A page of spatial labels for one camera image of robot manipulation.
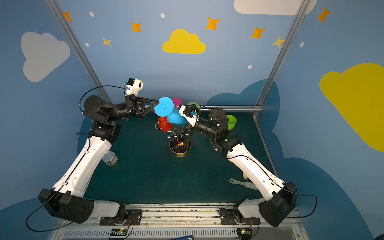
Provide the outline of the blue wine glass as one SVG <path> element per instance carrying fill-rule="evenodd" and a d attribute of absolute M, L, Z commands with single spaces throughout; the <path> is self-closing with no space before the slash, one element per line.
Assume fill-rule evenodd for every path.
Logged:
<path fill-rule="evenodd" d="M 173 100 L 169 97 L 160 98 L 159 104 L 155 106 L 154 111 L 159 117 L 166 117 L 170 124 L 184 126 L 187 122 L 179 113 L 179 109 L 175 108 Z"/>

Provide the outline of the green wine glass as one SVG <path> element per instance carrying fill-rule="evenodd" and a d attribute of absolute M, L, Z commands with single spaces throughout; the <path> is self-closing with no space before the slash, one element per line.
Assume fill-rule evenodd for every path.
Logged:
<path fill-rule="evenodd" d="M 194 106 L 196 106 L 198 109 L 200 109 L 200 105 L 199 105 L 198 103 L 190 102 L 190 103 L 187 103 L 186 106 L 189 106 L 189 105 L 194 105 Z"/>
<path fill-rule="evenodd" d="M 228 119 L 229 119 L 229 122 L 228 122 L 228 130 L 231 131 L 236 123 L 237 123 L 237 118 L 233 115 L 227 115 Z"/>

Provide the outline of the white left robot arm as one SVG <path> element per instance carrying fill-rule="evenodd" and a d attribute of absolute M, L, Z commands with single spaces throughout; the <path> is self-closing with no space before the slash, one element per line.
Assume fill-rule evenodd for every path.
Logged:
<path fill-rule="evenodd" d="M 95 95 L 85 100 L 83 114 L 93 120 L 87 141 L 61 179 L 50 190 L 41 190 L 38 196 L 52 217 L 77 224 L 96 218 L 112 219 L 116 225 L 126 223 L 125 204 L 84 197 L 98 164 L 119 137 L 121 126 L 115 121 L 129 117 L 143 119 L 159 104 L 158 100 L 135 95 L 127 95 L 125 99 L 118 105 L 106 103 Z"/>

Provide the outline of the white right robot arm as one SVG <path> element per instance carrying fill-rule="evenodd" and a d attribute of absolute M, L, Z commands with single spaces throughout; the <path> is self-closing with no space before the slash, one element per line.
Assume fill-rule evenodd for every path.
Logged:
<path fill-rule="evenodd" d="M 196 105 L 187 105 L 180 107 L 179 114 L 187 121 L 180 129 L 181 133 L 199 132 L 209 137 L 214 150 L 246 174 L 261 193 L 260 199 L 244 200 L 234 206 L 238 222 L 263 218 L 269 225 L 278 227 L 296 207 L 297 186 L 275 176 L 248 151 L 245 144 L 229 130 L 225 110 L 213 108 L 208 119 L 203 119 Z"/>

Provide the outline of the green wine glass back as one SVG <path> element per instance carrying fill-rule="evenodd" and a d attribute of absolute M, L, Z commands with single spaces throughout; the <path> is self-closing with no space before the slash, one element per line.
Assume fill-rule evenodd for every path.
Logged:
<path fill-rule="evenodd" d="M 190 102 L 190 103 L 187 103 L 186 106 L 189 106 L 189 105 L 194 105 L 194 106 L 196 106 L 198 109 L 200 109 L 200 105 L 199 105 L 198 103 Z"/>

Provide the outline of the red wine glass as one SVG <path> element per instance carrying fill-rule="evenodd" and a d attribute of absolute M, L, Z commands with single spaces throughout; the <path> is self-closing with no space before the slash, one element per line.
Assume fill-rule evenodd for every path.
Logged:
<path fill-rule="evenodd" d="M 159 104 L 155 107 L 154 113 L 158 116 L 155 128 L 161 132 L 168 132 L 172 126 L 168 121 L 168 115 L 173 111 L 173 107 L 167 104 Z"/>

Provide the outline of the green wine glass front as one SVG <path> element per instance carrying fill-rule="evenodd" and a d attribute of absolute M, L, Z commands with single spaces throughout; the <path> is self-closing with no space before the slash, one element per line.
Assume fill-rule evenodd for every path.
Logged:
<path fill-rule="evenodd" d="M 233 115 L 227 115 L 228 119 L 229 119 L 229 122 L 228 122 L 228 130 L 231 131 L 236 123 L 237 123 L 237 118 Z"/>

